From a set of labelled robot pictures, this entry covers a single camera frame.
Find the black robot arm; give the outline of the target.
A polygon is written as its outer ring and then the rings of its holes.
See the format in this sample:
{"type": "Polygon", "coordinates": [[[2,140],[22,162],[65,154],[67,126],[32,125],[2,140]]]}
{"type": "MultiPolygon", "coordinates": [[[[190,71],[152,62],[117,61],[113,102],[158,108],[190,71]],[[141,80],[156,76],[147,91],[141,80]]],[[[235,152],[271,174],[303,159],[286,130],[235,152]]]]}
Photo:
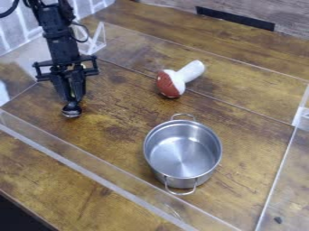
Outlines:
{"type": "Polygon", "coordinates": [[[51,59],[34,62],[36,79],[49,80],[67,102],[79,103],[85,94],[85,78],[99,74],[96,57],[79,52],[73,30],[75,15],[68,0],[47,5],[42,0],[22,0],[42,28],[51,59]]]}

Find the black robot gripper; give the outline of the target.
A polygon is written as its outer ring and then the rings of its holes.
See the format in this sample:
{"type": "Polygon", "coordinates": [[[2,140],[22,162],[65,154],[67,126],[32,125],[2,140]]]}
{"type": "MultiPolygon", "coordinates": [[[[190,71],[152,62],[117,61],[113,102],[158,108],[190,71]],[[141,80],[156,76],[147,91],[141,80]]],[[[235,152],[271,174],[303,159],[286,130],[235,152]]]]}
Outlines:
{"type": "Polygon", "coordinates": [[[61,37],[42,36],[51,54],[51,59],[34,62],[32,66],[36,69],[36,79],[38,81],[51,80],[56,89],[56,93],[64,101],[71,101],[71,88],[68,80],[59,76],[68,73],[68,66],[80,65],[84,61],[89,61],[92,66],[83,68],[81,71],[72,72],[72,91],[77,101],[85,94],[85,76],[99,74],[96,57],[93,55],[80,55],[77,42],[71,35],[61,37]]]}

